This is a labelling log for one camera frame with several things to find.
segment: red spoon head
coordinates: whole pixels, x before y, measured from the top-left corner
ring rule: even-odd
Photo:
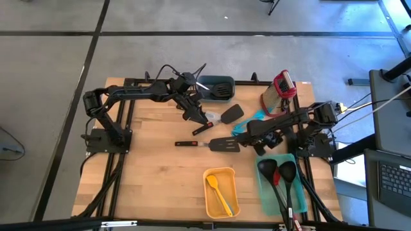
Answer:
[[[274,172],[274,185],[279,184],[280,178],[281,178],[281,175],[280,175],[280,172],[278,171],[278,168],[277,168],[277,169],[275,169],[275,172]]]

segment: black spoon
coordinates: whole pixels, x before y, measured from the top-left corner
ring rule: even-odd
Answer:
[[[261,160],[260,162],[258,162],[257,167],[258,167],[258,171],[268,180],[271,187],[273,188],[278,204],[280,206],[280,212],[281,212],[281,216],[283,217],[285,227],[287,230],[290,230],[290,227],[292,226],[290,226],[290,224],[288,224],[287,222],[288,216],[287,216],[285,205],[281,201],[281,197],[274,185],[274,173],[275,173],[275,170],[277,169],[277,161],[272,160],[272,159]]]
[[[287,210],[288,210],[288,221],[287,223],[290,227],[293,224],[293,205],[291,201],[291,185],[293,184],[295,175],[297,174],[297,168],[292,161],[284,162],[279,167],[279,173],[284,179],[285,188],[287,190]]]

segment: wooden tabletop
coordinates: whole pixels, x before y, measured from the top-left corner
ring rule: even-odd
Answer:
[[[124,78],[108,78],[106,86],[123,85]],[[298,82],[297,94],[301,107],[314,102],[310,83]],[[230,103],[203,103],[203,110],[222,113],[238,103],[244,116],[240,123],[261,109],[259,96],[267,86],[237,86],[236,95]],[[210,221],[206,214],[204,200],[203,173],[216,167],[232,167],[235,174],[236,190],[241,212],[235,218],[219,221],[282,222],[281,216],[267,216],[261,208],[254,160],[256,153],[252,147],[242,147],[240,153],[212,152],[206,147],[177,148],[175,141],[204,141],[230,136],[236,123],[219,124],[195,137],[191,132],[200,124],[184,121],[182,111],[176,103],[156,103],[137,100],[134,107],[131,129],[133,130],[130,152],[126,156],[118,194],[116,218],[159,219],[184,221]],[[127,115],[125,106],[123,121]],[[118,104],[109,114],[116,118]],[[267,153],[285,154],[286,144]],[[81,213],[100,190],[107,163],[107,154],[98,153],[84,166],[73,215]],[[338,219],[342,219],[333,175],[328,163],[319,158],[310,158],[315,189],[326,207]],[[307,192],[308,218],[313,219],[311,200]],[[107,215],[110,192],[105,203]]]

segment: yellow tray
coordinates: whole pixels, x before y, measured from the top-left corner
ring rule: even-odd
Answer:
[[[232,210],[232,217],[240,213],[240,206],[238,205],[236,182],[234,175],[236,172],[230,167],[220,167],[216,169],[208,169],[203,174],[203,184],[205,192],[205,209],[207,215],[213,219],[229,218],[230,216],[225,212],[223,204],[217,196],[216,191],[208,184],[206,178],[208,175],[214,175],[218,181],[218,188],[223,195],[226,202]]]

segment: yellow spatula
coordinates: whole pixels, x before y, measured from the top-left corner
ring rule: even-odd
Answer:
[[[207,181],[208,184],[215,189],[215,191],[217,192],[217,195],[221,201],[221,203],[223,204],[224,210],[226,211],[226,213],[232,217],[232,212],[230,209],[230,206],[227,204],[227,202],[225,201],[223,195],[221,195],[220,190],[218,190],[218,182],[217,182],[217,178],[214,175],[209,175],[207,176]]]

